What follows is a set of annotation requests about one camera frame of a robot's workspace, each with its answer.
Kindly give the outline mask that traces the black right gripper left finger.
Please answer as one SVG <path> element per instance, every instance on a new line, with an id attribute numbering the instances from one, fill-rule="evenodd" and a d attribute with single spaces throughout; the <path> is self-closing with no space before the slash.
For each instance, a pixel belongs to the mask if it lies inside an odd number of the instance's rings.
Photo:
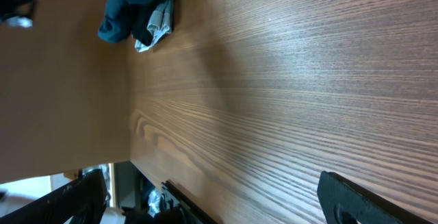
<path id="1" fill-rule="evenodd" d="M 95 169 L 1 217 L 1 224 L 99 224 L 106 197 L 103 172 Z"/>

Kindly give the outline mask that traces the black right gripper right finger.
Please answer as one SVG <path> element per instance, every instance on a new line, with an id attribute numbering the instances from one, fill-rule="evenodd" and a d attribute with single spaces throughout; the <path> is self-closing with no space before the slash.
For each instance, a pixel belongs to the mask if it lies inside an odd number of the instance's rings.
<path id="1" fill-rule="evenodd" d="M 334 172 L 321 172 L 317 195 L 330 224 L 430 224 Z"/>

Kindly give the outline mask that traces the dark blue shorts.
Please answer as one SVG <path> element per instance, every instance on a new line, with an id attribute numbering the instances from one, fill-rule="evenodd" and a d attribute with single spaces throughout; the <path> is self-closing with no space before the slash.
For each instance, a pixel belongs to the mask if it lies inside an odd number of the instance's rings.
<path id="1" fill-rule="evenodd" d="M 98 29 L 98 37 L 110 43 L 125 40 L 131 34 L 138 7 L 148 5 L 152 1 L 107 0 L 103 21 Z"/>

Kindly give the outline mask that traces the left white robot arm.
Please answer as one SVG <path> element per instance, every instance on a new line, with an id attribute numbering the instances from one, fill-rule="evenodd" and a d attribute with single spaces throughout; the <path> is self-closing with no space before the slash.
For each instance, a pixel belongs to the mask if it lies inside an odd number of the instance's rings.
<path id="1" fill-rule="evenodd" d="M 1 23 L 10 27 L 32 27 L 37 4 L 37 0 L 1 0 Z"/>

